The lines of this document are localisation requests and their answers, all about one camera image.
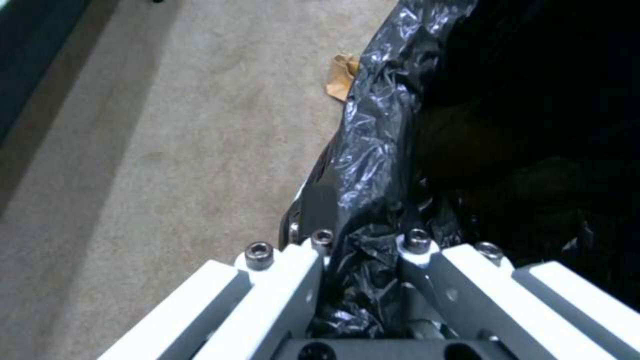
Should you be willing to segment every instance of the floor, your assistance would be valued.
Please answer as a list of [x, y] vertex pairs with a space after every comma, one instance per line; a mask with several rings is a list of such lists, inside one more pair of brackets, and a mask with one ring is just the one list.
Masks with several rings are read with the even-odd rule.
[[90, 359], [206, 259], [276, 243], [330, 58], [393, 0], [100, 0], [0, 147], [0, 358]]

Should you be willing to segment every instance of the crumpled paper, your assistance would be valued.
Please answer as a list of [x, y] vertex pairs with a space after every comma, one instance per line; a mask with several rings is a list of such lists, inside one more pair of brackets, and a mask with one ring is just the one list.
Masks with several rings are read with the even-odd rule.
[[344, 102], [351, 88], [353, 78], [358, 72], [359, 60], [350, 54], [338, 54], [333, 57], [326, 83], [326, 93]]

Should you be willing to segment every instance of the bolt head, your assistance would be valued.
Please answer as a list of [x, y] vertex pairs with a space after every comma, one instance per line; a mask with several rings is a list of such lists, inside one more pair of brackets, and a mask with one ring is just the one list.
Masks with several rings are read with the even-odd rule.
[[425, 230], [411, 229], [404, 239], [404, 247], [414, 254], [425, 254], [429, 251], [431, 238]]
[[329, 229], [316, 230], [311, 234], [311, 247], [322, 256], [331, 253], [333, 245], [333, 232]]
[[251, 243], [244, 250], [244, 260], [251, 270], [268, 269], [273, 264], [273, 247], [264, 241]]
[[474, 248], [496, 265], [500, 265], [500, 260], [504, 257], [504, 253], [500, 247], [486, 241], [477, 242]]

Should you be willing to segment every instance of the crumpled plastic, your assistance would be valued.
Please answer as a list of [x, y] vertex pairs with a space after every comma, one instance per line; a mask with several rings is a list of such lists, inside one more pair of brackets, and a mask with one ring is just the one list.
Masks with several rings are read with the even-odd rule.
[[[401, 0], [280, 246], [331, 229], [317, 337], [403, 337], [395, 238], [558, 260], [638, 308], [640, 35], [578, 1]], [[298, 224], [291, 238], [291, 224]]]

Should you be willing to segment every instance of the plastic bag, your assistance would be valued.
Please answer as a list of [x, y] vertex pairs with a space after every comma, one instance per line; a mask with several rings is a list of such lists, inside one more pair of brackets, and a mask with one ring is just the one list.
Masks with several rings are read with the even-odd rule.
[[639, 32], [601, 6], [398, 3], [283, 218], [281, 247], [337, 240], [314, 336], [404, 336], [395, 237], [416, 226], [560, 260], [637, 307]]

